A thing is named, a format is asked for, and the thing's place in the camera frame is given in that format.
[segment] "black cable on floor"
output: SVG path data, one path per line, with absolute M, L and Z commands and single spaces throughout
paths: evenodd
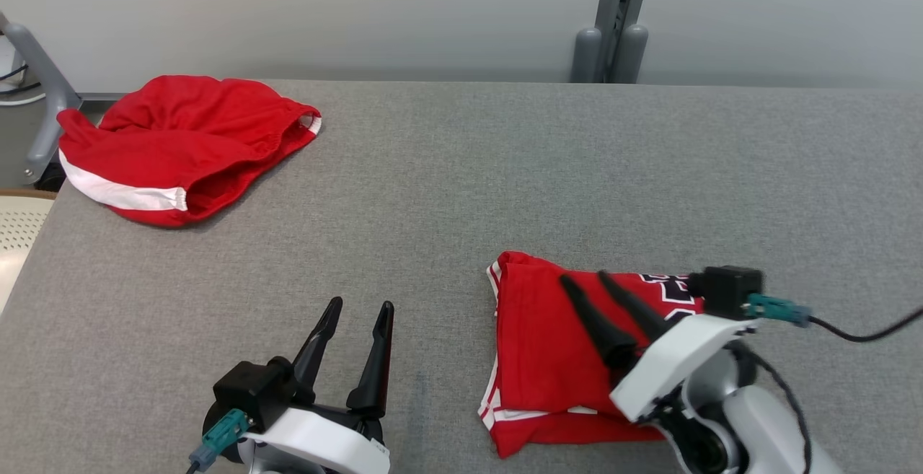
M 795 418 L 798 420 L 798 430 L 801 430 L 801 437 L 805 441 L 805 470 L 804 474 L 811 474 L 811 435 L 808 433 L 808 422 L 805 421 L 804 411 L 801 411 L 801 405 L 798 404 L 798 401 L 795 400 L 795 393 L 792 392 L 792 388 L 788 386 L 782 376 L 779 375 L 779 372 L 775 371 L 775 368 L 765 362 L 765 360 L 754 353 L 753 351 L 749 352 L 753 358 L 753 361 L 756 362 L 757 366 L 760 366 L 762 369 L 765 369 L 767 373 L 772 376 L 772 379 L 782 388 L 782 392 L 785 393 L 785 398 L 788 400 L 788 405 L 792 406 L 792 411 L 795 412 Z
M 35 89 L 39 86 L 42 86 L 42 83 L 32 83 L 29 86 L 18 87 L 17 89 L 8 89 L 5 92 L 0 92 L 0 95 L 13 95 L 14 93 L 26 92 L 26 90 Z
M 904 326 L 907 326 L 907 324 L 910 324 L 914 320 L 919 319 L 920 316 L 923 316 L 923 307 L 919 307 L 919 309 L 917 309 L 916 312 L 911 312 L 909 315 L 904 317 L 902 320 L 898 320 L 898 322 L 891 324 L 891 326 L 888 326 L 886 329 L 881 330 L 880 332 L 877 332 L 877 333 L 873 333 L 872 335 L 852 335 L 851 333 L 845 333 L 843 330 L 840 330 L 839 328 L 837 328 L 837 326 L 833 326 L 833 324 L 827 322 L 826 320 L 822 320 L 819 317 L 811 316 L 811 317 L 808 317 L 808 320 L 810 320 L 814 324 L 817 324 L 817 326 L 820 326 L 824 330 L 828 330 L 828 332 L 833 333 L 834 335 L 840 338 L 847 339 L 847 341 L 849 342 L 870 343 L 873 341 L 877 341 L 881 338 L 887 337 L 888 335 L 891 335 L 894 332 L 897 332 L 897 330 L 904 328 Z
M 28 68 L 29 68 L 29 64 L 23 64 L 23 66 L 20 66 L 18 69 L 13 70 L 12 72 L 6 74 L 6 76 L 0 76 L 0 82 L 2 82 L 2 80 L 4 79 L 9 79 L 9 77 L 13 77 L 14 75 L 17 75 L 19 72 L 23 72 Z

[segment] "gray fabric surface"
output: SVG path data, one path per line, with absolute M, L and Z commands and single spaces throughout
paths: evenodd
M 380 303 L 397 307 L 392 472 L 678 472 L 665 442 L 497 459 L 475 409 L 498 253 L 748 265 L 855 332 L 923 297 L 919 94 L 270 83 L 319 107 L 324 131 L 208 223 L 142 227 L 63 189 L 0 317 L 0 471 L 185 471 L 212 383 L 238 360 L 293 356 L 339 294 L 321 403 L 345 400 Z M 858 346 L 779 322 L 748 341 L 845 472 L 910 473 L 921 330 Z

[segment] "white stripe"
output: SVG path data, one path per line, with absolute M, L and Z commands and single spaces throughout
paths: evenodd
M 520 421 L 520 419 L 541 418 L 550 413 L 544 411 L 517 411 L 516 409 L 500 409 L 494 411 L 495 421 Z
M 500 279 L 500 265 L 497 261 L 494 261 L 494 264 L 487 267 L 487 279 L 490 280 L 491 287 L 494 288 L 494 301 L 499 302 L 500 300 L 500 286 L 497 281 L 494 281 L 494 274 L 497 274 L 497 280 Z
M 304 115 L 301 117 L 302 125 L 306 125 L 307 119 L 311 120 L 310 126 L 307 126 L 307 130 L 309 130 L 314 135 L 317 135 L 317 132 L 320 131 L 320 117 L 314 115 Z
M 494 410 L 490 409 L 490 411 L 488 411 L 487 414 L 484 415 L 484 418 L 481 418 L 481 421 L 484 422 L 484 425 L 485 427 L 487 427 L 488 431 L 493 429 L 494 423 L 496 422 L 496 420 L 494 419 Z
M 490 408 L 496 409 L 500 406 L 500 386 L 497 386 L 497 389 L 494 389 L 494 395 L 490 398 Z
M 484 398 L 481 398 L 481 408 L 478 409 L 477 414 L 481 414 L 481 412 L 487 409 L 490 389 L 494 387 L 494 379 L 497 379 L 497 355 L 494 355 L 494 368 L 490 371 L 490 379 L 487 381 L 487 391 L 484 391 Z
M 674 315 L 678 313 L 688 313 L 689 315 L 696 314 L 695 310 L 688 310 L 688 309 L 684 309 L 683 307 L 675 307 L 675 309 L 673 309 L 673 312 L 666 314 L 666 317 L 664 317 L 663 319 L 669 320 L 670 317 L 673 317 Z
M 67 180 L 92 200 L 133 211 L 187 211 L 184 188 L 134 188 L 118 184 L 67 162 L 58 150 Z
M 599 411 L 596 409 L 584 408 L 583 405 L 577 405 L 576 408 L 568 409 L 568 413 L 574 413 L 577 415 L 598 415 Z

